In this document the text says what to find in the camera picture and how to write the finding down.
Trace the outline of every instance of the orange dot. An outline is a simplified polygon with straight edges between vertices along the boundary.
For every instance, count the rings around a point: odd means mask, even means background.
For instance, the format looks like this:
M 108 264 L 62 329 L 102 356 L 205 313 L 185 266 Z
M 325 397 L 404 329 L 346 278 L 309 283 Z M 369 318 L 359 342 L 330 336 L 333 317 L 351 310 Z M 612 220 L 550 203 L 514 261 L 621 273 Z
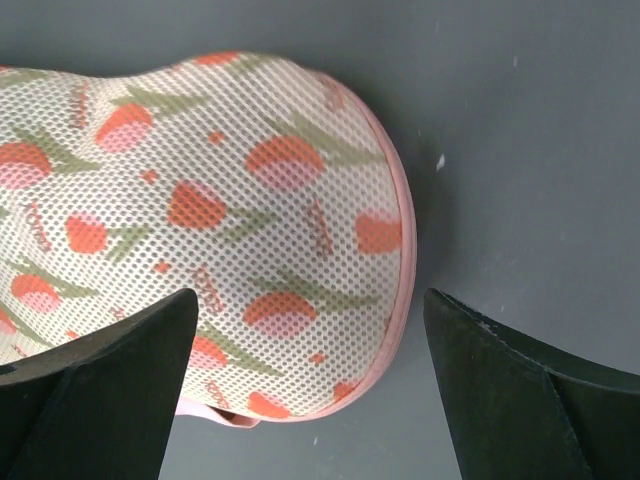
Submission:
M 140 175 L 140 178 L 142 178 L 149 185 L 153 185 L 158 179 L 158 172 L 156 172 L 155 170 L 147 170 L 142 175 Z
M 153 267 L 153 269 L 158 273 L 167 273 L 170 268 L 171 268 L 171 265 L 169 265 L 167 262 L 158 262 Z
M 214 145 L 217 145 L 221 142 L 223 142 L 225 139 L 224 133 L 219 132 L 219 131 L 215 131 L 215 132 L 211 132 L 209 134 L 209 141 L 211 143 L 213 143 Z
M 327 359 L 327 357 L 325 357 L 324 353 L 314 353 L 313 355 L 311 355 L 309 357 L 309 360 L 313 363 L 315 363 L 316 365 L 320 365 L 321 363 L 323 363 L 325 360 Z

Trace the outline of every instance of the fabric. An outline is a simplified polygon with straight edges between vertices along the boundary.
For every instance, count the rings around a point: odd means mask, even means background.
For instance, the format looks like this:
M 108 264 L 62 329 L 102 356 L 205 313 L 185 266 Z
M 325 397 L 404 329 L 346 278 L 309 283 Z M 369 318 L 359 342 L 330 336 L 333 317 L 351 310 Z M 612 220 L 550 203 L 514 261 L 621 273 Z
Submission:
M 0 105 L 0 362 L 190 287 L 185 399 L 304 418 L 366 376 L 413 219 L 330 79 L 237 52 L 122 78 L 0 67 Z

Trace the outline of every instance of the gray table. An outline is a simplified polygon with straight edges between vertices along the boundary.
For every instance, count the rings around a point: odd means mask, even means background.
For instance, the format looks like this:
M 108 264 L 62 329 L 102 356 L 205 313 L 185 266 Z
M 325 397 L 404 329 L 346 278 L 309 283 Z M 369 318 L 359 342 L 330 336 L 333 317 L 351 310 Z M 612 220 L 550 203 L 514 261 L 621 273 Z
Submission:
M 119 75 L 232 48 L 325 70 L 379 115 L 413 179 L 417 293 L 389 373 L 312 423 L 178 419 L 161 478 L 459 479 L 428 285 L 640 373 L 639 24 L 630 0 L 0 3 L 0 63 Z

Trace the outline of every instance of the white mesh fabric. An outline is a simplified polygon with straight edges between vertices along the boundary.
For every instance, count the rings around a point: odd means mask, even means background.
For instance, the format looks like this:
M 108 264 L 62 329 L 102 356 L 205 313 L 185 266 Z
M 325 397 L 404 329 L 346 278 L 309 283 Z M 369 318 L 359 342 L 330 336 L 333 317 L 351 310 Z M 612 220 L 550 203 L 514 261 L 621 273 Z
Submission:
M 304 416 L 367 373 L 400 213 L 366 118 L 323 77 L 233 52 L 115 79 L 4 69 L 0 105 L 0 362 L 190 287 L 189 399 Z

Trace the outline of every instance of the fruit print fabric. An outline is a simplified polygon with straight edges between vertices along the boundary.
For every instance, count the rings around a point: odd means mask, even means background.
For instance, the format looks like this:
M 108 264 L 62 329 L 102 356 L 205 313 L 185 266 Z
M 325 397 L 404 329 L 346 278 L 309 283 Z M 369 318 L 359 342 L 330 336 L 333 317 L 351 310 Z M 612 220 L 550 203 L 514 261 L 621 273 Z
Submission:
M 353 394 L 413 219 L 352 97 L 241 52 L 126 78 L 7 69 L 0 91 L 0 361 L 190 287 L 184 397 L 289 421 Z

